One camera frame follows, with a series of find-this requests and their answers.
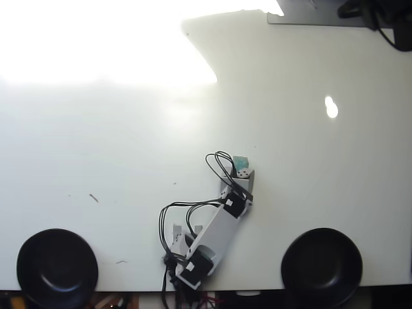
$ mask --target metal plate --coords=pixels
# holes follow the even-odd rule
[[[346,0],[277,0],[284,16],[268,13],[270,24],[365,27],[361,17],[341,19],[337,9]],[[380,21],[382,28],[391,28]]]

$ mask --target black cable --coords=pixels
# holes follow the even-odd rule
[[[207,302],[212,306],[213,309],[216,309],[216,305],[210,299],[208,299]]]
[[[162,303],[165,307],[165,309],[169,309],[169,306],[167,305],[166,301],[166,277],[167,277],[167,267],[165,269],[165,274],[163,276],[163,285],[162,285]]]
[[[194,238],[196,238],[197,235],[196,235],[196,233],[193,231],[193,228],[192,228],[192,225],[191,225],[191,222],[190,222],[192,213],[193,213],[196,209],[199,209],[200,207],[208,206],[208,205],[210,205],[210,206],[215,206],[215,207],[219,207],[219,206],[220,206],[220,203],[207,203],[207,204],[195,205],[195,206],[192,206],[192,207],[186,212],[186,224],[187,224],[187,227],[189,228],[190,233],[192,234],[192,236],[193,236]]]

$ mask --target black round bowl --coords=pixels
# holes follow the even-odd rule
[[[333,308],[356,291],[362,257],[353,241],[333,229],[314,229],[298,237],[282,260],[283,284],[309,308]]]
[[[68,230],[44,230],[29,238],[17,258],[17,278],[26,296],[45,309],[84,306],[95,290],[96,257]]]

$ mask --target green object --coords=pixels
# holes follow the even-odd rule
[[[237,171],[249,168],[249,161],[246,156],[233,156],[233,162]]]

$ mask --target white table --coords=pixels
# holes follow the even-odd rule
[[[203,157],[218,149],[249,157],[255,202],[205,288],[282,288],[285,250],[317,227],[354,240],[362,285],[410,283],[412,53],[367,29],[269,25],[259,11],[183,30],[217,83],[0,83],[0,289],[19,289],[26,239],[63,228],[93,248],[98,290],[159,291],[158,213],[216,197]],[[183,210],[168,213],[169,241],[173,223]]]

